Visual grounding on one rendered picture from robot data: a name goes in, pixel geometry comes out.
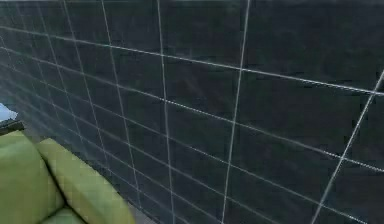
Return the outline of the green sofa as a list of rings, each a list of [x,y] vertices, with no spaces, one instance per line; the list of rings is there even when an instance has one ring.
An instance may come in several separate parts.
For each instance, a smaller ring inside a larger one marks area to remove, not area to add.
[[[97,170],[51,138],[0,136],[0,224],[136,224]]]

